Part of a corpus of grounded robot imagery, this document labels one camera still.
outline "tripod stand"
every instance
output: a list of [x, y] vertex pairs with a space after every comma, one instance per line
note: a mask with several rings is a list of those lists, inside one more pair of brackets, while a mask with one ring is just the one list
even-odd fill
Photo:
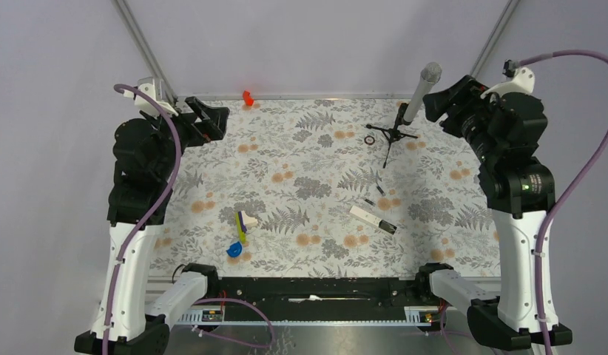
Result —
[[387, 157], [385, 158], [385, 163], [382, 165], [383, 169], [385, 167], [387, 167], [387, 159], [389, 159], [389, 152], [391, 151], [392, 143], [395, 143], [404, 137], [413, 138], [413, 139], [418, 138], [415, 135], [407, 135], [406, 133], [402, 133], [398, 129], [398, 126], [400, 124], [402, 124], [402, 117], [404, 116], [404, 113], [406, 112], [407, 108], [408, 108], [408, 104], [406, 104], [406, 103], [402, 103], [400, 105], [400, 108], [398, 109], [398, 114], [396, 115], [396, 122], [393, 125], [393, 128], [381, 128], [381, 127], [372, 126], [370, 124], [365, 126], [365, 128], [367, 128], [367, 129], [379, 130], [380, 132], [382, 132], [382, 135], [384, 135], [385, 138], [387, 138], [387, 142], [389, 142], [389, 148], [387, 149]]

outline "gray wall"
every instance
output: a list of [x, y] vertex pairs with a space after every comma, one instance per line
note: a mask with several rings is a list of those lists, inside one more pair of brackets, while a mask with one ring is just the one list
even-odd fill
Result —
[[507, 0], [128, 3], [178, 95], [380, 97], [412, 95], [429, 61], [439, 86], [469, 72]]
[[73, 354], [101, 296], [112, 90], [149, 76], [110, 1], [0, 1], [0, 354]]
[[[563, 49], [608, 54], [608, 0], [522, 1], [479, 79], [500, 81], [507, 58]], [[556, 58], [532, 65], [534, 95], [549, 123], [539, 159], [561, 194], [608, 127], [608, 66], [591, 58]], [[574, 345], [564, 354], [608, 352], [608, 147], [553, 225], [553, 299]]]

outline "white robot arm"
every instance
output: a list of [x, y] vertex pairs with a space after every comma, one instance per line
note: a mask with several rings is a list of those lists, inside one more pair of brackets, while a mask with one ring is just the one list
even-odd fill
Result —
[[[178, 112], [166, 101], [162, 82], [155, 78], [142, 79], [134, 88], [122, 87], [124, 96], [133, 98], [144, 119], [129, 120], [115, 132], [117, 162], [109, 196], [106, 286], [91, 329], [75, 338], [74, 350], [84, 354], [162, 354], [171, 327], [209, 292], [209, 281], [217, 277], [214, 267], [188, 264], [180, 279], [145, 307], [152, 250], [163, 232], [171, 197], [167, 179], [175, 159], [170, 152], [175, 144], [179, 144], [176, 149], [181, 155], [188, 146], [223, 139], [229, 109], [209, 107], [190, 97], [185, 102], [193, 112]], [[165, 114], [171, 116], [167, 124], [163, 122]], [[130, 238], [140, 220], [145, 223]]]
[[499, 234], [501, 269], [499, 297], [464, 280], [449, 266], [428, 271], [430, 289], [466, 313], [480, 344], [503, 350], [540, 342], [540, 322], [551, 330], [554, 345], [572, 341], [552, 302], [550, 230], [540, 255], [545, 319], [539, 319], [537, 312], [534, 248], [555, 198], [550, 171], [532, 156], [547, 124], [541, 102], [530, 96], [534, 84], [533, 71], [522, 67], [512, 80], [490, 89], [466, 76], [450, 89], [424, 97], [427, 119], [437, 121], [447, 113], [440, 123], [444, 132], [463, 137], [481, 162], [479, 180]]

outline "floral tablecloth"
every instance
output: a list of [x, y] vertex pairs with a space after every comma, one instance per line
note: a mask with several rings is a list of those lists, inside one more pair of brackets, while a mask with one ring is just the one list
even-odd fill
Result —
[[[387, 142], [365, 125], [392, 126], [398, 100], [207, 104], [231, 110], [226, 137], [185, 151], [150, 276], [193, 262], [217, 266], [221, 276], [412, 277], [427, 261], [464, 276], [499, 276], [478, 161], [423, 111], [402, 127], [419, 139], [395, 143], [383, 169]], [[398, 226], [395, 235], [350, 216], [354, 205]], [[231, 258], [241, 210], [259, 226]]]

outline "microphone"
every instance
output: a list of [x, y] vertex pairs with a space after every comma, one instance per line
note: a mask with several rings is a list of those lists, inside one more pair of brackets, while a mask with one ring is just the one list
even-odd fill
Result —
[[411, 102], [408, 104], [406, 112], [404, 113], [404, 117], [402, 117], [402, 124], [408, 126], [413, 123], [417, 111], [422, 107], [424, 96], [439, 82], [441, 73], [442, 69], [439, 63], [430, 62], [426, 64], [426, 67], [422, 70], [419, 77], [419, 84], [417, 85], [415, 94], [413, 94]]

